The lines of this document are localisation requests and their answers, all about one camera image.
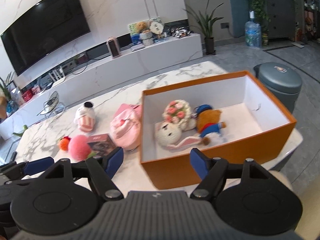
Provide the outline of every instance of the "book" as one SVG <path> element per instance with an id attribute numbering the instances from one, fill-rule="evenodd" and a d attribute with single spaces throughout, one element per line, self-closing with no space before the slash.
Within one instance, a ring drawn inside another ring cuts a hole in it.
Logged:
<path id="1" fill-rule="evenodd" d="M 116 148 L 115 143 L 107 133 L 89 136 L 88 145 L 101 157 L 107 156 Z"/>

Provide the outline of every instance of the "water bottle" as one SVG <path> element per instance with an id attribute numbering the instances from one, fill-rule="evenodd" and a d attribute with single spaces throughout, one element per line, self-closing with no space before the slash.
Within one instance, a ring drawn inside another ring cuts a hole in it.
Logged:
<path id="1" fill-rule="evenodd" d="M 247 46 L 260 48 L 262 45 L 260 24 L 254 22 L 254 11 L 250 11 L 250 21 L 245 24 Z"/>

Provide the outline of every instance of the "gray cabinet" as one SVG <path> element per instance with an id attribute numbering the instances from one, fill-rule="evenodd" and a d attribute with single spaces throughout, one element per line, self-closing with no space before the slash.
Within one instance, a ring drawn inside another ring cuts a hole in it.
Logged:
<path id="1" fill-rule="evenodd" d="M 295 37 L 295 4 L 293 0 L 266 0 L 270 18 L 269 38 Z"/>

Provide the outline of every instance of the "trash can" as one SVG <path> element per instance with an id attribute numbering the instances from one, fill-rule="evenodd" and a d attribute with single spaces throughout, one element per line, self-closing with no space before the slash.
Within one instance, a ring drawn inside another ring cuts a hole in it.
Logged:
<path id="1" fill-rule="evenodd" d="M 290 67 L 275 62 L 259 64 L 253 69 L 256 78 L 292 113 L 302 86 L 299 74 Z"/>

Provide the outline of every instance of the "black television screen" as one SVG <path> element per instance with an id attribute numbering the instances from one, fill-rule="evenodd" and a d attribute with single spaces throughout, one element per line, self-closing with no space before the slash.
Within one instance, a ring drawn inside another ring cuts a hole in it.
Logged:
<path id="1" fill-rule="evenodd" d="M 1 39 L 20 75 L 57 48 L 89 32 L 79 0 L 42 0 L 1 34 Z"/>

